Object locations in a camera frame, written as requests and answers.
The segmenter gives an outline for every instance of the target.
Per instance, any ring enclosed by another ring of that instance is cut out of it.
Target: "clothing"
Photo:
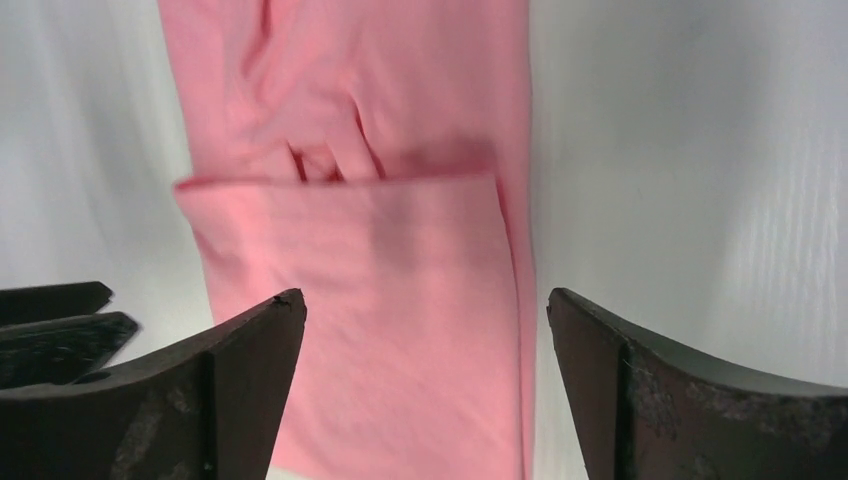
[[[309,308],[275,465],[529,478],[527,8],[160,0],[215,320]]]

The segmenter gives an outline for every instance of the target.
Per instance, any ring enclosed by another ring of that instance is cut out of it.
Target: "folded shirt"
[[[288,287],[309,306],[273,463],[529,478],[526,2],[160,10],[215,320]]]

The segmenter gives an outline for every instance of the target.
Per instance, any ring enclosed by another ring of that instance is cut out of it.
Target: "white background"
[[[848,385],[848,4],[534,0],[534,243],[554,286]],[[98,279],[133,358],[210,322],[152,1],[0,2],[0,288]],[[585,478],[539,328],[536,471]]]

